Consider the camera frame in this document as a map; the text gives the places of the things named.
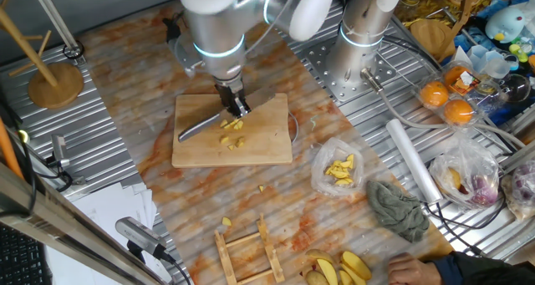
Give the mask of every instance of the gray cloth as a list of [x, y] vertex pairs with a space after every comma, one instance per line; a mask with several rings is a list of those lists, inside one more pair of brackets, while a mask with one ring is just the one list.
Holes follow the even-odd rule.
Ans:
[[416, 197], [408, 197], [386, 181], [369, 181], [368, 203], [379, 224], [409, 242], [419, 242], [429, 228], [429, 220]]

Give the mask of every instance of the stained table surface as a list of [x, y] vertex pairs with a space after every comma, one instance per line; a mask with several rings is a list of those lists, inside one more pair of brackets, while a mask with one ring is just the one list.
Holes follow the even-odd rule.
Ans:
[[[178, 10], [178, 3], [152, 8], [97, 28], [80, 40], [87, 49], [95, 86], [141, 177], [153, 190], [160, 215], [195, 284], [226, 283], [214, 230], [227, 241], [256, 232], [260, 213], [265, 215], [288, 284], [305, 284], [299, 273], [313, 265], [304, 256], [309, 248], [335, 257], [345, 250], [360, 255], [374, 274], [368, 284], [385, 283], [386, 263], [395, 254], [433, 257], [451, 251], [434, 226], [417, 244], [380, 227], [364, 187], [360, 193], [338, 199], [312, 189], [313, 158], [333, 136], [360, 149], [366, 180], [399, 183], [275, 33], [252, 53], [243, 70], [243, 82], [249, 90], [276, 84], [278, 92], [288, 95], [289, 110], [298, 120], [293, 163], [173, 168], [176, 96], [217, 93], [210, 75], [188, 78], [165, 43], [166, 27], [161, 19]], [[247, 45], [264, 29], [259, 26], [247, 33]], [[291, 119], [288, 127], [293, 137], [296, 127]], [[264, 192], [258, 186], [264, 186]], [[221, 224], [224, 216], [232, 220], [231, 227]], [[229, 252], [238, 279], [269, 268], [260, 238]], [[273, 283], [272, 276], [252, 282]]]

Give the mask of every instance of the plush toy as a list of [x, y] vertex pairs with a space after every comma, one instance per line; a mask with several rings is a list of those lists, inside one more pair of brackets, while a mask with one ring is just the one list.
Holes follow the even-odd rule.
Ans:
[[496, 39], [500, 43], [510, 43], [517, 38], [525, 23], [522, 11], [516, 8], [504, 8], [488, 20], [485, 32], [490, 39]]

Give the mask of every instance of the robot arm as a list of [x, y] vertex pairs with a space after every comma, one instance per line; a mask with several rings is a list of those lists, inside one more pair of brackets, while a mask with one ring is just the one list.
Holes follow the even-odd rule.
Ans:
[[236, 117], [249, 111], [242, 83], [245, 32], [264, 21], [295, 40], [310, 39], [321, 28], [332, 0], [181, 0], [196, 54], [184, 51], [178, 39], [171, 50], [188, 75], [196, 66], [211, 74], [222, 103]]

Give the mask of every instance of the metal pole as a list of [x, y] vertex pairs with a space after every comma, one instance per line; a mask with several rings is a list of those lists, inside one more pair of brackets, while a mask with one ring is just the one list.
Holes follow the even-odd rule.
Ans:
[[58, 30], [61, 39], [65, 42], [65, 45], [67, 46], [67, 49], [70, 51], [70, 53], [72, 55], [79, 54], [80, 47], [78, 43], [76, 43], [73, 34], [67, 28], [67, 25], [65, 24], [64, 20], [59, 15], [58, 9], [56, 9], [52, 0], [39, 0], [39, 2], [41, 3], [41, 6], [43, 7], [44, 11], [47, 13], [48, 18], [50, 18], [50, 21], [52, 21], [52, 24], [56, 27], [56, 30]]

